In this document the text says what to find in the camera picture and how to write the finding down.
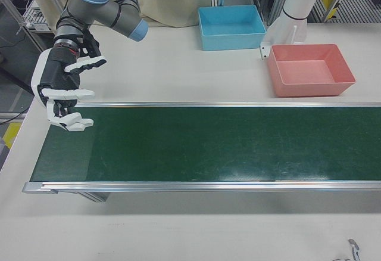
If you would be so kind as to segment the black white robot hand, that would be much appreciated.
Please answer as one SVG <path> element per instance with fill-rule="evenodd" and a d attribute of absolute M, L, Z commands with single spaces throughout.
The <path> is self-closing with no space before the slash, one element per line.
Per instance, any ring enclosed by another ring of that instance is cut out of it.
<path fill-rule="evenodd" d="M 99 67 L 107 60 L 96 56 L 78 62 L 77 53 L 67 47 L 53 47 L 41 53 L 31 81 L 32 91 L 45 106 L 50 124 L 69 132 L 81 132 L 93 126 L 79 112 L 71 112 L 79 100 L 95 96 L 94 91 L 80 88 L 80 74 Z"/>

